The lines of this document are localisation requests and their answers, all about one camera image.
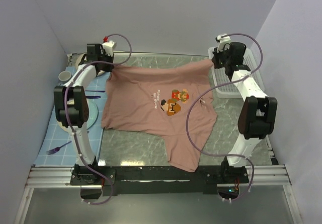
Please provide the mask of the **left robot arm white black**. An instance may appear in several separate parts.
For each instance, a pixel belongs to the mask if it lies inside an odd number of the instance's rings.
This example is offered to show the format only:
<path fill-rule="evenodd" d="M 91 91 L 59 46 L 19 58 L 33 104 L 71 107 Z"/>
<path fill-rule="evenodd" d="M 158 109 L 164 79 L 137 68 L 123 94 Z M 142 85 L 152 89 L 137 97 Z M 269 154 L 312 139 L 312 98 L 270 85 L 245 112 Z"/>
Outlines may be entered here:
<path fill-rule="evenodd" d="M 90 185 L 96 184 L 104 175 L 97 170 L 96 156 L 87 133 L 90 113 L 85 91 L 99 72 L 112 71 L 115 47 L 113 41 L 88 44 L 76 73 L 63 86 L 54 88 L 56 119 L 67 129 L 76 152 L 73 175 L 81 176 Z"/>

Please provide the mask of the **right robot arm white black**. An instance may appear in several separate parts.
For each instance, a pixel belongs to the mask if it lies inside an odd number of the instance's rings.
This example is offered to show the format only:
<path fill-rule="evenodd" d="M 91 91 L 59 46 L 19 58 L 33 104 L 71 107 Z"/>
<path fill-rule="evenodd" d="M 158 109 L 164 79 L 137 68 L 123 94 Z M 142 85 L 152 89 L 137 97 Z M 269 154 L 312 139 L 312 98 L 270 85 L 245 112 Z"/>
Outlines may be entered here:
<path fill-rule="evenodd" d="M 256 145 L 274 130 L 277 100 L 267 96 L 244 64 L 246 45 L 221 39 L 213 50 L 214 68 L 223 68 L 229 82 L 238 89 L 244 104 L 237 127 L 237 140 L 221 163 L 220 177 L 231 183 L 247 175 L 246 163 Z"/>

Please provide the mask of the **pink printed t shirt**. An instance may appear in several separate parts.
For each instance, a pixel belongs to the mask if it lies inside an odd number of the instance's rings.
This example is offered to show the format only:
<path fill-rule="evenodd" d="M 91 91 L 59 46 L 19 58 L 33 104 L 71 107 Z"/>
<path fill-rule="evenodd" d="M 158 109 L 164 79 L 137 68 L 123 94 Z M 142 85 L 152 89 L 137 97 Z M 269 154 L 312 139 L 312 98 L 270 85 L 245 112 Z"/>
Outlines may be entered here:
<path fill-rule="evenodd" d="M 168 163 L 196 171 L 217 114 L 204 59 L 175 68 L 116 66 L 106 81 L 101 127 L 161 137 Z"/>

